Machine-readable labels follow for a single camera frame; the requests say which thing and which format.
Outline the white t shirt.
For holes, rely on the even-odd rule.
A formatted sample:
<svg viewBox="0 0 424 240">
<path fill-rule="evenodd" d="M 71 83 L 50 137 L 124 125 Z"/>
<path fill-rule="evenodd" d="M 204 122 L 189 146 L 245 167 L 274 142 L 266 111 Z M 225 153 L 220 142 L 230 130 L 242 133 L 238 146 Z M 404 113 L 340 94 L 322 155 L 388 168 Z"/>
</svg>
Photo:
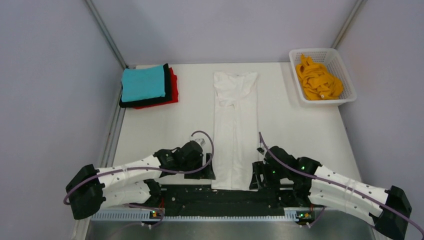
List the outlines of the white t shirt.
<svg viewBox="0 0 424 240">
<path fill-rule="evenodd" d="M 256 72 L 213 74 L 213 189 L 250 189 L 253 163 L 259 160 L 257 82 Z"/>
</svg>

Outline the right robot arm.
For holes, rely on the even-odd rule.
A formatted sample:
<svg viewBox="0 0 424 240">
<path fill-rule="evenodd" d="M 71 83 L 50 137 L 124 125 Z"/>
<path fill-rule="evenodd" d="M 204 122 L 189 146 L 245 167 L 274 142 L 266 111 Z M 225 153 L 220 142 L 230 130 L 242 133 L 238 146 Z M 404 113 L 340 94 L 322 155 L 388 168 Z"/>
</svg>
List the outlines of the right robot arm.
<svg viewBox="0 0 424 240">
<path fill-rule="evenodd" d="M 312 158 L 295 158 L 278 146 L 257 151 L 263 160 L 252 164 L 251 190 L 277 190 L 281 180 L 287 179 L 293 183 L 296 205 L 329 207 L 365 221 L 392 240 L 405 239 L 412 206 L 402 188 L 365 184 Z"/>
</svg>

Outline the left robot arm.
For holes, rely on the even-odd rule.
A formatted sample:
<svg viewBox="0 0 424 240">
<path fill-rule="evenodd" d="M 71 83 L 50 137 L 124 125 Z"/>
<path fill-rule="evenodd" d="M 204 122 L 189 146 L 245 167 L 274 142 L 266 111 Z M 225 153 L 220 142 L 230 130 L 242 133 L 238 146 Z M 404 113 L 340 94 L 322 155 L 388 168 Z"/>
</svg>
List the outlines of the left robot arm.
<svg viewBox="0 0 424 240">
<path fill-rule="evenodd" d="M 190 140 L 182 147 L 160 149 L 127 164 L 95 168 L 83 166 L 66 185 L 64 204 L 70 206 L 73 218 L 82 220 L 99 210 L 126 204 L 160 202 L 157 179 L 172 175 L 197 174 L 211 162 L 203 162 L 205 140 Z"/>
</svg>

